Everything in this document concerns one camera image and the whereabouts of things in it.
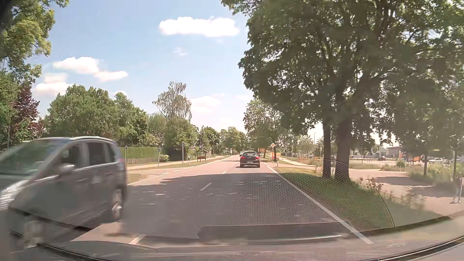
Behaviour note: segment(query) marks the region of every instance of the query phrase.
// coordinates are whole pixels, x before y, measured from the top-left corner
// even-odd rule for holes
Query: street lamp
[[[8,138],[6,140],[6,149],[10,148],[10,123],[11,123],[11,110],[13,109],[13,106],[15,105],[15,102],[8,102],[8,106],[10,107],[8,110]]]

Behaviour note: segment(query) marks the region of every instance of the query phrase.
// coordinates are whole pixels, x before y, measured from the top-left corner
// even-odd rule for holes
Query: pedestrian
[[[453,203],[456,197],[458,197],[458,203],[461,203],[462,190],[463,190],[463,178],[462,178],[462,173],[460,172],[456,178],[456,195],[454,195],[453,197]]]

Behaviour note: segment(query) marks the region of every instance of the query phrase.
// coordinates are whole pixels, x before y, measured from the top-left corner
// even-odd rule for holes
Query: person's jeans
[[[463,187],[462,186],[457,186],[456,187],[456,195],[454,195],[453,197],[453,201],[456,197],[458,197],[458,202],[461,202],[461,193],[463,191]]]

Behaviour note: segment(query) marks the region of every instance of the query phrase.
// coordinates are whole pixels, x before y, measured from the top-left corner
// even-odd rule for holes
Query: tree trunk
[[[337,128],[337,161],[335,165],[335,179],[349,179],[349,149],[351,142],[351,118],[346,118]]]
[[[456,177],[456,161],[458,160],[458,151],[454,151],[454,162],[453,162],[453,182],[454,178]]]
[[[427,176],[427,162],[429,161],[427,153],[424,154],[424,176]]]
[[[322,177],[331,178],[330,169],[330,125],[322,124],[324,132],[324,160],[322,162]]]

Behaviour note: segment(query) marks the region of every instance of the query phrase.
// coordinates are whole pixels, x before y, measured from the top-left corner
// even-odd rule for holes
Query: white road marking
[[[142,240],[145,237],[144,234],[138,235],[136,238],[134,238],[131,242],[129,242],[130,245],[136,245],[140,240]]]
[[[320,207],[322,210],[324,210],[329,216],[337,220],[340,224],[342,224],[344,227],[346,227],[349,231],[351,231],[353,234],[358,236],[361,240],[363,240],[366,244],[374,244],[372,240],[368,239],[365,235],[359,233],[358,230],[350,226],[348,223],[344,222],[341,218],[337,217],[332,211],[328,210],[326,207],[322,206],[319,202],[317,202],[314,198],[310,197],[308,194],[306,194],[304,191],[299,189],[297,186],[295,186],[293,183],[288,181],[286,178],[284,178],[282,175],[280,175],[277,171],[273,170],[271,167],[267,166],[270,170],[272,170],[274,173],[279,175],[283,180],[285,180],[290,186],[298,190],[301,194],[303,194],[305,197],[307,197],[309,200],[311,200],[314,204],[316,204],[318,207]]]
[[[139,182],[142,182],[142,181],[146,181],[146,180],[150,180],[152,178],[156,178],[156,177],[159,177],[161,175],[157,175],[157,176],[154,176],[154,177],[149,177],[149,178],[146,178],[146,179],[142,179],[142,180],[139,180],[139,181],[136,181],[136,182],[132,182],[132,183],[129,183],[128,185],[133,185],[133,184],[136,184],[136,183],[139,183]]]
[[[206,186],[204,186],[200,191],[204,191],[209,185],[211,185],[212,182],[208,183]]]

